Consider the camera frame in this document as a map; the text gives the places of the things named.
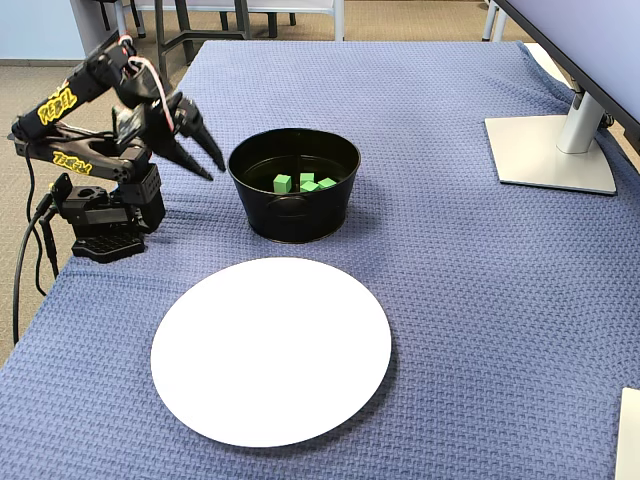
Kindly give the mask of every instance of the white plate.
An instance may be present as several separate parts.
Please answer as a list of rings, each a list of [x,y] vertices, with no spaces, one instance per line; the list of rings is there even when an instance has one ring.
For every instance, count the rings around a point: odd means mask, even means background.
[[[348,274],[263,258],[207,277],[171,307],[151,349],[160,398],[219,442],[275,447],[321,435],[382,382],[391,331]]]

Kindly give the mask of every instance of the black bucket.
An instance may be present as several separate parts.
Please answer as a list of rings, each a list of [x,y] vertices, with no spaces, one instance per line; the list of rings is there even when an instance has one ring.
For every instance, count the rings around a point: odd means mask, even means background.
[[[340,228],[360,166],[360,152],[333,133],[287,128],[242,142],[229,158],[229,173],[240,194],[249,224],[259,235],[285,243],[304,243]],[[300,192],[300,173],[336,185]],[[273,180],[291,177],[291,192],[273,193]]]

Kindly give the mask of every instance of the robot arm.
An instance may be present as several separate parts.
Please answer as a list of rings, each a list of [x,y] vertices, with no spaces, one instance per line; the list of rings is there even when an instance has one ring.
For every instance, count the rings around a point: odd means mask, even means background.
[[[143,234],[155,231],[165,215],[158,168],[149,161],[152,153],[212,180],[176,141],[178,133],[196,140],[225,170],[196,105],[165,86],[168,83],[148,60],[136,56],[131,38],[124,36],[92,53],[55,93],[13,124],[11,139],[18,155],[118,182],[112,192],[74,187],[67,174],[53,184],[53,205],[43,221],[59,214],[73,226],[75,255],[110,262],[144,250]],[[113,131],[91,132],[61,122],[111,88],[125,106],[114,107]]]
[[[136,155],[127,151],[144,148],[211,180],[175,135],[193,137],[224,171],[222,153],[195,104],[180,92],[170,94],[166,84],[150,62],[136,56],[130,38],[122,37],[92,53],[56,92],[18,117],[12,126],[16,151],[76,173],[129,183],[147,171],[135,168],[131,163]],[[127,107],[114,110],[114,132],[90,132],[60,122],[111,88]]]

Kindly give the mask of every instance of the green cube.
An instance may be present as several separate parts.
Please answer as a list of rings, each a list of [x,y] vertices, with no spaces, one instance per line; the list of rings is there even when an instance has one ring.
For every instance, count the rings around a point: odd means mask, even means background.
[[[291,191],[291,177],[289,175],[278,175],[274,178],[273,191],[275,193],[289,193]]]
[[[304,185],[307,182],[315,182],[313,173],[301,173],[300,174],[300,185]]]
[[[320,188],[320,187],[318,186],[317,183],[306,182],[306,183],[304,183],[303,185],[300,186],[300,191],[301,192],[314,192],[318,188]]]
[[[336,182],[334,182],[330,178],[325,178],[324,180],[320,180],[318,182],[318,185],[320,186],[320,190],[324,190],[325,188],[333,187],[335,184],[336,184]]]

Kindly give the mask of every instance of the table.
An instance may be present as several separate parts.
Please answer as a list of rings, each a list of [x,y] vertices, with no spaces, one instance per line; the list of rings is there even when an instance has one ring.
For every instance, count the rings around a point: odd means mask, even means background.
[[[207,183],[158,159],[167,218],[148,250],[72,259],[0,371],[1,478],[613,477],[622,388],[640,387],[640,178],[600,133],[617,196],[498,182],[485,117],[571,100],[521,44],[208,42],[180,88],[226,158],[272,128],[354,142],[347,221],[319,242],[271,243],[228,175]],[[218,444],[158,398],[153,335],[199,280],[278,255],[376,295],[389,372],[326,435]]]

